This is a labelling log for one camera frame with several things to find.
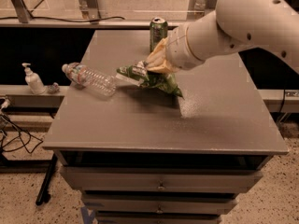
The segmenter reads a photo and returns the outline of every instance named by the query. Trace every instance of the pump bottle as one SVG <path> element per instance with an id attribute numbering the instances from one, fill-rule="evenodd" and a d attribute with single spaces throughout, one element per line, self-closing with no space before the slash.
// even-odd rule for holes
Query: pump bottle
<path id="1" fill-rule="evenodd" d="M 41 94 L 46 90 L 43 82 L 41 81 L 39 75 L 34 73 L 28 66 L 29 63 L 23 63 L 22 66 L 25 68 L 26 77 L 25 80 L 30 87 L 33 94 Z"/>

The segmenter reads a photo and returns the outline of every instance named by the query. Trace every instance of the electrical cord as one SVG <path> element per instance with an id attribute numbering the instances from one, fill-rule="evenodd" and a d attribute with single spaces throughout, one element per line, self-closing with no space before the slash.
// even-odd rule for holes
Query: electrical cord
<path id="1" fill-rule="evenodd" d="M 16 137 L 14 137 L 13 139 L 11 139 L 10 141 L 8 141 L 6 144 L 4 144 L 4 141 L 5 141 L 5 138 L 7 137 L 7 133 L 3 130 L 1 130 L 1 133 L 2 133 L 2 138 L 0 140 L 0 148 L 1 148 L 1 151 L 2 152 L 14 152 L 14 151 L 17 151 L 21 148 L 25 148 L 25 150 L 27 151 L 27 153 L 29 154 L 32 154 L 36 148 L 43 143 L 43 140 L 42 139 L 39 139 L 37 137 L 35 137 L 34 135 L 30 134 L 28 131 L 22 129 L 20 126 L 18 126 L 17 124 L 15 124 L 13 121 L 10 120 L 10 118 L 5 115 L 4 113 L 1 113 L 0 114 L 0 118 L 5 122 L 5 123 L 9 123 L 12 128 L 18 132 L 18 135 Z M 27 141 L 24 141 L 22 135 L 23 134 L 26 134 L 26 136 L 28 137 L 28 140 Z M 32 141 L 32 138 L 38 140 L 39 142 L 34 146 L 34 148 L 32 150 L 29 150 L 27 145 Z M 20 139 L 21 140 L 21 146 L 20 147 L 16 147 L 16 148 L 13 148 L 13 149 L 5 149 L 5 147 L 7 147 L 8 145 L 10 145 L 13 141 L 17 140 L 17 139 Z"/>
<path id="2" fill-rule="evenodd" d="M 10 20 L 10 19 L 18 19 L 18 17 L 3 17 L 0 18 L 0 20 Z M 85 23 L 85 22 L 97 22 L 97 21 L 104 21 L 104 20 L 113 20 L 113 19 L 120 19 L 125 20 L 124 17 L 121 16 L 114 16 L 114 17 L 108 17 L 104 19 L 96 19 L 96 20 L 72 20 L 72 19 L 60 19 L 60 18 L 53 18 L 53 17 L 35 17 L 32 16 L 32 19 L 44 19 L 44 20 L 54 20 L 54 21 L 66 21 L 66 22 L 74 22 L 74 23 Z"/>
<path id="3" fill-rule="evenodd" d="M 283 109 L 283 106 L 285 104 L 285 100 L 286 100 L 286 89 L 287 89 L 287 85 L 288 85 L 288 81 L 289 81 L 289 70 L 286 69 L 286 72 L 285 72 L 285 76 L 284 76 L 284 85 L 283 85 L 283 98 L 282 98 L 282 102 L 281 102 L 281 105 L 280 105 L 280 109 L 278 111 L 278 113 L 281 115 L 281 112 L 282 112 L 282 109 Z"/>

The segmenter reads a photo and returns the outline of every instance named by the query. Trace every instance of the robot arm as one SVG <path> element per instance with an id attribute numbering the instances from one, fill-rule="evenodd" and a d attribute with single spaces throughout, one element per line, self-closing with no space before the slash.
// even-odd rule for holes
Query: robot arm
<path id="1" fill-rule="evenodd" d="M 215 11 L 173 31 L 164 56 L 188 70 L 213 56 L 262 48 L 299 74 L 298 26 L 297 12 L 284 0 L 218 0 Z"/>

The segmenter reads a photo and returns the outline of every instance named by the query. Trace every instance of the green snack bag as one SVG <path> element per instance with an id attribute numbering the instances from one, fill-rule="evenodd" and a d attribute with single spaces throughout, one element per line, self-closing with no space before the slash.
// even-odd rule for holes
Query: green snack bag
<path id="1" fill-rule="evenodd" d="M 142 61 L 134 65 L 118 68 L 116 78 L 141 88 L 158 88 L 166 93 L 183 97 L 176 82 L 175 74 L 160 74 L 148 71 Z"/>

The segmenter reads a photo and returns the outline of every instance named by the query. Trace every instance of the aluminum can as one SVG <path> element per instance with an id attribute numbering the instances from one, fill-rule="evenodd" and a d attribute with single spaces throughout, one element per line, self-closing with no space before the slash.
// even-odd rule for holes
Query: aluminum can
<path id="1" fill-rule="evenodd" d="M 149 25 L 150 31 L 150 40 L 149 40 L 149 47 L 150 52 L 152 52 L 157 44 L 163 39 L 167 37 L 168 33 L 168 23 L 163 18 L 153 18 Z"/>

